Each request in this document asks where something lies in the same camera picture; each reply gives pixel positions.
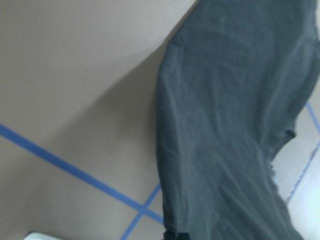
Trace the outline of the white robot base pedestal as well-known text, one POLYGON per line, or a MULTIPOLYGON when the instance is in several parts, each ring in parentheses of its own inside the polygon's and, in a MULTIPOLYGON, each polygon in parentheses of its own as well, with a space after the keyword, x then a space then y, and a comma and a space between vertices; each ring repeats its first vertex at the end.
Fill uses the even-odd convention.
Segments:
POLYGON ((40 232, 29 232, 23 240, 62 240, 61 238, 50 236, 40 232))

